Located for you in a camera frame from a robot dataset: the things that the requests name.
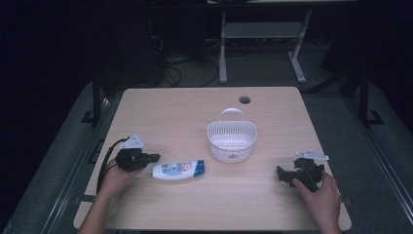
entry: gray carpet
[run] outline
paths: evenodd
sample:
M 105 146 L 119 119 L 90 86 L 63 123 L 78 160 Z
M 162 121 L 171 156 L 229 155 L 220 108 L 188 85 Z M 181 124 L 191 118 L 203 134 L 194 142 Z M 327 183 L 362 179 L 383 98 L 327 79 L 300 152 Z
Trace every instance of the gray carpet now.
M 306 44 L 302 48 L 299 60 L 308 79 L 306 84 L 298 84 L 295 80 L 287 60 L 288 49 L 289 45 L 281 45 L 270 51 L 253 51 L 243 57 L 229 56 L 228 83 L 222 85 L 216 79 L 208 86 L 295 86 L 305 90 L 331 76 L 319 68 L 328 45 Z M 217 64 L 218 56 L 209 59 Z M 198 87 L 215 74 L 215 68 L 209 62 L 191 60 L 175 68 L 182 73 L 179 87 Z M 177 80 L 178 74 L 173 73 L 174 70 L 170 72 Z M 392 191 L 377 158 L 377 149 L 371 143 L 373 137 L 412 194 L 413 175 L 409 166 L 413 165 L 413 137 L 374 86 L 370 89 L 369 109 L 377 110 L 386 125 L 365 129 L 355 112 L 357 96 L 340 97 L 341 84 L 337 82 L 316 95 L 303 95 L 303 99 L 323 151 L 330 156 L 331 170 L 353 222 L 353 227 L 346 233 L 413 233 L 413 225 Z M 168 86 L 167 80 L 159 85 Z M 102 105 L 102 118 L 92 128 L 91 124 L 81 123 L 84 113 L 92 109 L 91 85 L 80 94 L 21 199 L 7 233 L 76 232 L 73 218 L 94 168 L 88 161 L 94 155 L 98 141 L 105 139 L 121 96 L 119 93 Z

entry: white bottle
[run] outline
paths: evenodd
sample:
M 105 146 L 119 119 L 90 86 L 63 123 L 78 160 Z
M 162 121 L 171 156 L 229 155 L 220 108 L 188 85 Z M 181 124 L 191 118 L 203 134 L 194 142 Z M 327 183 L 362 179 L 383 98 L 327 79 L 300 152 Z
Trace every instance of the white bottle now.
M 200 176 L 205 172 L 204 160 L 188 163 L 155 164 L 153 177 L 164 180 L 180 180 Z

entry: wooden table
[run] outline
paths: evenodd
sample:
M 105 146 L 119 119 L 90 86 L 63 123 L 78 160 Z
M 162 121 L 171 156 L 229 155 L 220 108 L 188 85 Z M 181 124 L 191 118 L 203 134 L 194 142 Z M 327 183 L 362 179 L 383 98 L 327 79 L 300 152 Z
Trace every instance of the wooden table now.
M 249 97 L 249 104 L 239 102 Z M 207 125 L 228 108 L 240 109 L 257 127 L 250 157 L 239 164 L 214 160 Z M 152 177 L 152 165 L 112 203 L 107 228 L 138 230 L 316 229 L 295 188 L 278 181 L 276 166 L 294 170 L 296 151 L 322 153 L 304 102 L 295 88 L 138 89 L 125 91 L 92 174 L 86 195 L 95 195 L 102 158 L 118 139 L 139 134 L 144 152 L 160 162 L 204 159 L 204 175 L 179 181 Z M 325 161 L 325 170 L 331 173 Z M 79 228 L 91 203 L 82 202 Z M 342 205 L 340 227 L 351 221 Z

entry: white plastic basket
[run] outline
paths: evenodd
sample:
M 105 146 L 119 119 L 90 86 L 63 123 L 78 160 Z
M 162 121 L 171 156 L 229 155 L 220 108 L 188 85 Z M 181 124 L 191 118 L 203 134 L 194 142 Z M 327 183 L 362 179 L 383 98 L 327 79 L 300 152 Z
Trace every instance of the white plastic basket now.
M 228 112 L 238 112 L 242 121 L 221 121 Z M 228 108 L 221 112 L 218 121 L 207 126 L 210 152 L 214 159 L 223 163 L 240 163 L 251 154 L 257 137 L 254 124 L 245 120 L 244 114 L 237 108 Z

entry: human hand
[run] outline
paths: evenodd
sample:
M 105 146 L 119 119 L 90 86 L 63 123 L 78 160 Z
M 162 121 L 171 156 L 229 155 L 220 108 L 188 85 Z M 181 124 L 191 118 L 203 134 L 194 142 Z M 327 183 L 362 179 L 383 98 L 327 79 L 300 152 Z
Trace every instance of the human hand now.
M 114 159 L 110 160 L 106 165 L 103 182 L 101 184 L 98 195 L 108 196 L 112 199 L 118 195 L 127 186 L 129 180 L 141 173 L 143 169 L 133 172 L 125 172 L 120 169 Z
M 316 192 L 311 192 L 298 179 L 292 182 L 306 202 L 307 209 L 315 220 L 322 234 L 342 233 L 338 226 L 341 201 L 337 190 L 337 181 L 328 173 L 322 172 L 322 186 Z

